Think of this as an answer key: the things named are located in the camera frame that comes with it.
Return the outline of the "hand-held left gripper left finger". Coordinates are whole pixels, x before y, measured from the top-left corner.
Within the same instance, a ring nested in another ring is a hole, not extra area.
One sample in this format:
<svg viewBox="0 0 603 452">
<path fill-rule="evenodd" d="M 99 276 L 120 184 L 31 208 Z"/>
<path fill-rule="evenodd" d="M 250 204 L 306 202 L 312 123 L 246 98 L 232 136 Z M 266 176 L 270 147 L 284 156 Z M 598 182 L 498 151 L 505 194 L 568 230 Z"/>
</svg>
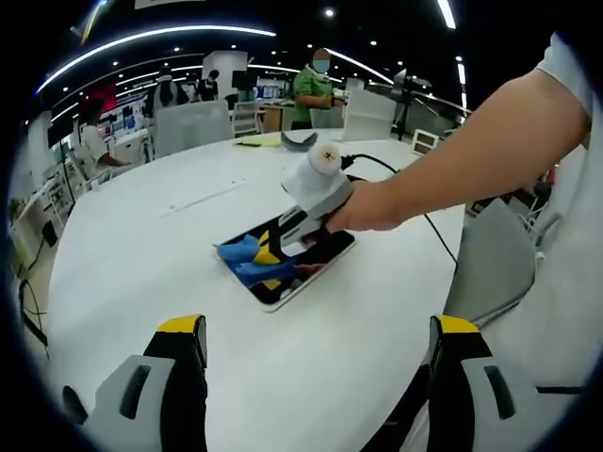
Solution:
<svg viewBox="0 0 603 452">
<path fill-rule="evenodd" d="M 160 325 L 97 389 L 89 437 L 101 451 L 205 451 L 206 320 Z"/>
</svg>

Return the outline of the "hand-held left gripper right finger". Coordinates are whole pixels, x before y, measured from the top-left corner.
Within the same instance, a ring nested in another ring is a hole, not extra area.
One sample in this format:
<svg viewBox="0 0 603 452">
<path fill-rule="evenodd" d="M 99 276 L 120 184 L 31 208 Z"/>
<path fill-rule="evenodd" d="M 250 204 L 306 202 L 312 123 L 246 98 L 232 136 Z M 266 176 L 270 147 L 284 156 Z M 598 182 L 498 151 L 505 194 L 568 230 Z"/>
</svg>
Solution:
<svg viewBox="0 0 603 452">
<path fill-rule="evenodd" d="M 434 315 L 426 356 L 376 440 L 382 451 L 531 450 L 537 396 L 476 325 Z"/>
</svg>

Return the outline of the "person's right hand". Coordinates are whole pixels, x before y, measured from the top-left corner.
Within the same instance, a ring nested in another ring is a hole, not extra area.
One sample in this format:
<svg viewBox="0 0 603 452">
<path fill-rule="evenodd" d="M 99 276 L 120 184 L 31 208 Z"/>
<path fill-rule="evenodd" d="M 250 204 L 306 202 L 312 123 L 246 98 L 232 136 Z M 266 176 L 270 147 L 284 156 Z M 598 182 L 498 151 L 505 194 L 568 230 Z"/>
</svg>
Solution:
<svg viewBox="0 0 603 452">
<path fill-rule="evenodd" d="M 329 234 L 339 231 L 389 231 L 414 213 L 409 194 L 392 177 L 380 182 L 355 181 L 350 197 L 320 219 Z"/>
</svg>

